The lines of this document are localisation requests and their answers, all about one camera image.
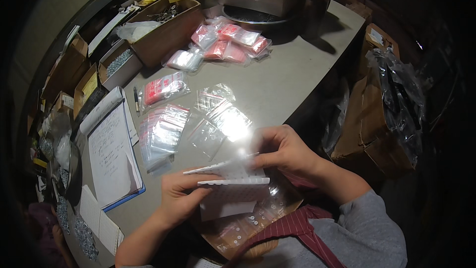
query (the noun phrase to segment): clear plastic bag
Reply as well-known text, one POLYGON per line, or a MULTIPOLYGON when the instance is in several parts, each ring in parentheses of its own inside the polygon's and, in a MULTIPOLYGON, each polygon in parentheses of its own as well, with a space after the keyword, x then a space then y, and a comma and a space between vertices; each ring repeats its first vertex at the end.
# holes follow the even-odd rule
POLYGON ((245 46, 253 46, 259 36, 260 33, 247 31, 235 24, 226 24, 218 30, 219 40, 228 40, 245 46))
POLYGON ((241 46, 229 43, 225 53, 223 55, 223 60, 228 62, 233 62, 244 67, 248 66, 251 63, 251 58, 245 53, 241 46))
POLYGON ((229 102, 235 101, 233 90, 223 83, 197 90, 197 102, 195 109, 201 112, 209 112, 226 98, 229 102))
POLYGON ((188 122, 194 128, 188 135, 187 141, 211 161, 227 137, 198 112, 192 112, 188 122))
POLYGON ((176 104, 157 108, 140 123, 140 152, 147 173, 158 176, 171 169, 170 157, 177 152, 188 109, 176 104))
POLYGON ((251 132, 249 130, 251 120, 226 98, 213 108, 207 116, 209 121, 219 128, 231 142, 235 142, 251 132))
POLYGON ((203 55, 205 59, 223 60, 229 41, 215 42, 203 55))
POLYGON ((365 57, 378 73, 384 117, 412 165, 423 152, 422 121, 425 96, 411 64, 403 64, 390 50, 373 49, 365 57))
POLYGON ((117 35, 134 43, 159 26, 160 23, 157 21, 126 23, 117 28, 117 35))
POLYGON ((213 19, 206 19, 207 25, 213 26, 217 31, 226 24, 233 24, 234 22, 224 16, 214 17, 213 19))
POLYGON ((190 93, 190 88, 185 72, 166 75, 147 83, 140 89, 138 93, 140 110, 144 114, 156 104, 163 104, 188 93, 190 93))
POLYGON ((165 65, 186 72, 194 72, 199 68, 202 61, 203 55, 201 54, 178 50, 165 65))
POLYGON ((253 54, 253 56, 259 56, 259 54, 266 50, 269 46, 271 46, 271 40, 260 35, 253 45, 244 46, 244 48, 253 54))
POLYGON ((218 33, 215 27, 201 24, 191 38, 195 44, 206 51, 218 40, 218 33))

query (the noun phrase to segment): person's left hand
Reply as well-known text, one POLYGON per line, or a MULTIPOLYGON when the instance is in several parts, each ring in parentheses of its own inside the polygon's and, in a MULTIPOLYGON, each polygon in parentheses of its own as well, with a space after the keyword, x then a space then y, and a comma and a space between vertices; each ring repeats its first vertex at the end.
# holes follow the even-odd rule
POLYGON ((64 235, 63 235, 63 230, 59 225, 54 225, 53 226, 53 238, 55 240, 56 246, 58 248, 62 247, 64 244, 64 235))
POLYGON ((197 187, 197 182, 223 179, 212 174, 183 175, 183 172, 197 169, 192 167, 162 176, 162 204, 154 213, 161 223, 172 229, 184 222, 209 193, 211 188, 197 188, 190 194, 183 191, 197 187))

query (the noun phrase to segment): gray sleeve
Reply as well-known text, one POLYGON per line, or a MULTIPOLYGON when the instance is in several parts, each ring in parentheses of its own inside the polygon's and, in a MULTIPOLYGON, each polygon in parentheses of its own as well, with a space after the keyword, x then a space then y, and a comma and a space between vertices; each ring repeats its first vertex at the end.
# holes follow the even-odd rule
POLYGON ((338 224, 372 246, 386 247, 406 255, 405 237, 400 227, 388 217, 384 200, 373 190, 340 206, 338 224))

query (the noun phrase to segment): table surface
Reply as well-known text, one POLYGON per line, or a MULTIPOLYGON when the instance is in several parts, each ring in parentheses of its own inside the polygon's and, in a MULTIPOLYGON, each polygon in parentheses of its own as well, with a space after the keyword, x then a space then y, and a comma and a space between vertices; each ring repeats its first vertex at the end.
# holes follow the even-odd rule
MULTIPOLYGON (((321 38, 335 49, 334 54, 322 51, 298 36, 291 42, 273 45, 269 58, 252 63, 248 67, 204 63, 197 72, 188 75, 191 93, 174 100, 173 103, 193 108, 197 90, 218 83, 226 83, 231 86, 235 94, 236 102, 233 104, 253 122, 253 128, 283 124, 337 62, 363 26, 364 19, 346 7, 331 1, 327 9, 326 22, 326 27, 321 29, 321 38)), ((176 71, 173 69, 163 68, 148 77, 140 72, 124 87, 137 130, 139 130, 139 124, 144 115, 136 116, 134 84, 140 88, 152 80, 174 72, 176 71)), ((190 128, 187 125, 183 135, 188 135, 190 128)), ((234 156, 237 148, 244 145, 246 141, 245 139, 231 143, 226 140, 213 160, 208 162, 208 158, 204 154, 182 137, 171 172, 195 166, 209 166, 227 160, 234 156)), ((95 194, 85 137, 79 135, 77 143, 80 149, 83 149, 81 157, 82 183, 87 184, 95 194)), ((125 236, 140 226, 160 206, 161 200, 160 176, 153 177, 146 173, 139 145, 134 146, 134 152, 146 191, 107 212, 107 215, 120 227, 125 236)), ((65 237, 80 267, 110 267, 113 265, 114 256, 96 237, 94 239, 95 246, 99 251, 98 262, 89 260, 82 253, 73 235, 73 214, 69 204, 68 217, 71 234, 65 234, 65 237)))

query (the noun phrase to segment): paper tag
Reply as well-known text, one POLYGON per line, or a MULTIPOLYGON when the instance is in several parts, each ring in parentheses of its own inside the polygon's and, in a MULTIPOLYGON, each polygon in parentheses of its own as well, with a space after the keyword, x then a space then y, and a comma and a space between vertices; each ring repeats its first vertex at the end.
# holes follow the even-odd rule
POLYGON ((73 109, 74 106, 74 99, 70 96, 63 95, 61 97, 61 100, 63 101, 63 104, 67 106, 70 109, 73 109))
POLYGON ((370 33, 368 35, 374 42, 380 45, 384 45, 383 36, 380 33, 378 33, 376 30, 374 30, 373 28, 371 28, 370 33))

